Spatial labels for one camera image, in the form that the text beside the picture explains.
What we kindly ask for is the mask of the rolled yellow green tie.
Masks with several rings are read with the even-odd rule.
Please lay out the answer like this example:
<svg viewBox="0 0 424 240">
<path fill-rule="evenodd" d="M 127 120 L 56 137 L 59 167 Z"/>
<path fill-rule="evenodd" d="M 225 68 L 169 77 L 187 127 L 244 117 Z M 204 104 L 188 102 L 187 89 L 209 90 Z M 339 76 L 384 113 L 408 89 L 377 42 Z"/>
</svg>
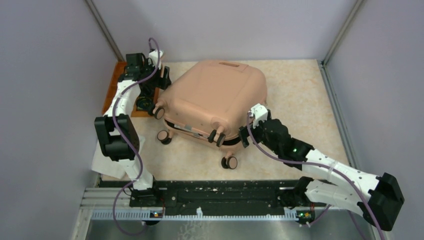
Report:
<svg viewBox="0 0 424 240">
<path fill-rule="evenodd" d="M 153 104 L 154 101 L 151 97 L 139 96 L 135 102 L 136 111 L 147 112 Z"/>
</svg>

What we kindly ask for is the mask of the white cloth under left arm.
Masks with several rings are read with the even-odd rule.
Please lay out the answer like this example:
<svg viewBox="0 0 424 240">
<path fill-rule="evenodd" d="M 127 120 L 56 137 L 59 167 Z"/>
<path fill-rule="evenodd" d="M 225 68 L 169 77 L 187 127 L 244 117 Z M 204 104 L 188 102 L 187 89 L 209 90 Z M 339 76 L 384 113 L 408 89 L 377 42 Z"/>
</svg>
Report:
<svg viewBox="0 0 424 240">
<path fill-rule="evenodd" d="M 96 149 L 94 152 L 91 169 L 102 175 L 114 177 L 117 179 L 123 179 L 125 175 L 129 177 L 131 181 L 137 178 L 141 172 L 140 177 L 136 181 L 137 184 L 152 183 L 153 175 L 142 166 L 139 158 L 135 155 L 134 160 L 122 159 L 119 161 L 113 161 L 109 156 L 104 156 L 99 141 L 97 141 Z"/>
</svg>

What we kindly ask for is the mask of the pink suitcase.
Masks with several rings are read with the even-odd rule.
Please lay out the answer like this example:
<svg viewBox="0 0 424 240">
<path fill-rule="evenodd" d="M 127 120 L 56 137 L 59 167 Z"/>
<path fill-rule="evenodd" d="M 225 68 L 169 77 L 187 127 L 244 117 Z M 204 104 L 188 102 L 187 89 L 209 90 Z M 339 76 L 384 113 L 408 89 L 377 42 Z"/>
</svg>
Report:
<svg viewBox="0 0 424 240">
<path fill-rule="evenodd" d="M 225 153 L 224 169 L 235 169 L 235 153 L 246 147 L 239 129 L 247 125 L 247 113 L 265 105 L 265 74 L 244 63 L 202 60 L 176 79 L 158 97 L 151 113 L 166 127 L 156 138 L 167 145 L 174 135 L 193 139 Z"/>
</svg>

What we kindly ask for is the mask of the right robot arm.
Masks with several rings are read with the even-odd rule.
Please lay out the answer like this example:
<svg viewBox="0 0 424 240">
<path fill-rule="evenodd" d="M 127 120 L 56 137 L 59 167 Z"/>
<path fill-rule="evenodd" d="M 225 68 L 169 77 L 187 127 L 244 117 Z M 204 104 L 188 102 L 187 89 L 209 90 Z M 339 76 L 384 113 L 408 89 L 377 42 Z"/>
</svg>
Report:
<svg viewBox="0 0 424 240">
<path fill-rule="evenodd" d="M 248 137 L 256 147 L 264 145 L 270 158 L 305 173 L 319 175 L 322 182 L 301 177 L 293 192 L 299 206 L 324 203 L 362 216 L 374 227 L 391 231 L 405 202 L 398 180 L 385 172 L 375 175 L 330 158 L 312 145 L 296 139 L 279 119 L 261 120 L 238 130 L 244 147 Z"/>
</svg>

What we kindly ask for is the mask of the aluminium rail frame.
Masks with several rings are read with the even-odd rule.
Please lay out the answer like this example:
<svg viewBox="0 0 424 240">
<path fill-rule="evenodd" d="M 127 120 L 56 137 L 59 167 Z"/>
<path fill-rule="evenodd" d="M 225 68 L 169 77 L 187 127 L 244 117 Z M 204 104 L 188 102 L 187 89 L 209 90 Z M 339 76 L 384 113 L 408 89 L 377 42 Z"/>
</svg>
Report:
<svg viewBox="0 0 424 240">
<path fill-rule="evenodd" d="M 296 180 L 159 180 L 136 190 L 106 181 L 84 191 L 74 240 L 84 240 L 93 220 L 105 220 L 101 237 L 150 239 L 387 239 L 361 213 L 332 201 L 300 196 Z"/>
</svg>

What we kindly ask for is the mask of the wooden compartment tray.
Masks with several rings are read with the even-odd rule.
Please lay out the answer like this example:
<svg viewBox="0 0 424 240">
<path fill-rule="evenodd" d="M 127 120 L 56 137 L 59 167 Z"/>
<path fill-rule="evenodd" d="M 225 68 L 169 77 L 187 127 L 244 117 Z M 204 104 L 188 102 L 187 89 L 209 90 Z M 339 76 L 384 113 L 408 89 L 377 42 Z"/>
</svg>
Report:
<svg viewBox="0 0 424 240">
<path fill-rule="evenodd" d="M 112 100 L 117 92 L 118 89 L 118 78 L 119 76 L 124 73 L 125 71 L 125 67 L 126 67 L 127 63 L 125 61 L 118 61 L 115 64 L 114 67 L 114 71 L 108 86 L 108 90 L 106 93 L 106 97 L 103 103 L 103 107 L 101 110 L 102 114 L 105 114 L 106 111 L 109 109 L 109 107 L 112 104 Z M 138 110 L 138 106 L 136 103 L 134 103 L 133 105 L 133 109 L 131 112 L 131 117 L 132 118 L 150 118 L 151 116 L 146 112 L 146 111 L 142 111 L 142 110 Z"/>
</svg>

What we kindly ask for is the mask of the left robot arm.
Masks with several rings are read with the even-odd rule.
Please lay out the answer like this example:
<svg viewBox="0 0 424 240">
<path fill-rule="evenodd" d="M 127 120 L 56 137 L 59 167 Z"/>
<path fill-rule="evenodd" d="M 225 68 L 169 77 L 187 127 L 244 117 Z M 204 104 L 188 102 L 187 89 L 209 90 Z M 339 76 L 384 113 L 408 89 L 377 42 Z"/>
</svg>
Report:
<svg viewBox="0 0 424 240">
<path fill-rule="evenodd" d="M 131 121 L 134 105 L 144 89 L 155 93 L 170 86 L 169 68 L 162 64 L 163 51 L 152 49 L 148 56 L 132 53 L 116 82 L 116 92 L 94 127 L 103 156 L 120 165 L 129 177 L 130 206 L 154 207 L 161 202 L 154 176 L 144 169 L 141 139 Z"/>
</svg>

